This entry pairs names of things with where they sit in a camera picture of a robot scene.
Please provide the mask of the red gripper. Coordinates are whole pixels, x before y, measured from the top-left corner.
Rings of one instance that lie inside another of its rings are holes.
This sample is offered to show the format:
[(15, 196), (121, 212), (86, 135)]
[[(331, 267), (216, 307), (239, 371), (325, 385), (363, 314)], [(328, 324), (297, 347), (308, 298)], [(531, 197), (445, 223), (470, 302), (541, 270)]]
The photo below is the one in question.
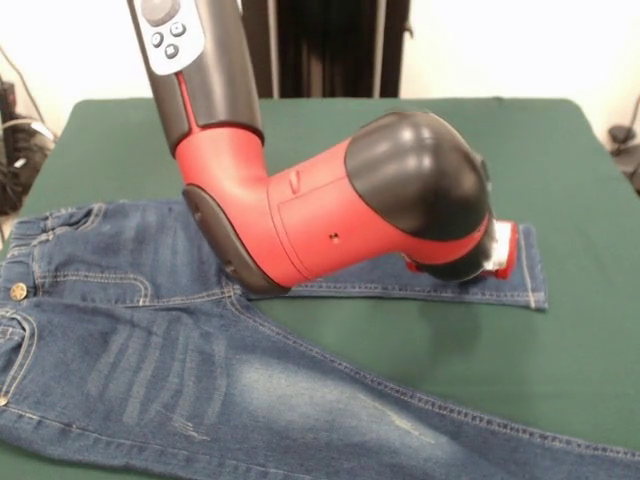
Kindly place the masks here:
[(518, 226), (509, 221), (491, 221), (479, 242), (462, 257), (444, 264), (422, 264), (404, 256), (410, 271), (436, 279), (475, 279), (490, 276), (506, 279), (516, 264)]

